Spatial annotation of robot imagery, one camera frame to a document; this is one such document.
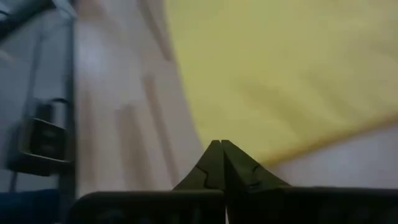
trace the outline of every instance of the yellow cloth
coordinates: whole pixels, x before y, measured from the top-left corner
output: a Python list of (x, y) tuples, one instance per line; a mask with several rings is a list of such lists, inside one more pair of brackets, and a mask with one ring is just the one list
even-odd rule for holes
[(167, 0), (205, 146), (275, 163), (398, 115), (396, 0)]

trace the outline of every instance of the yellow fabric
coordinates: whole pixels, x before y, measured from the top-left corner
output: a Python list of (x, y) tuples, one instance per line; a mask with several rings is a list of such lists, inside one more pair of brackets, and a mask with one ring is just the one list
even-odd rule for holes
[(398, 115), (396, 0), (167, 0), (200, 138), (275, 163)]

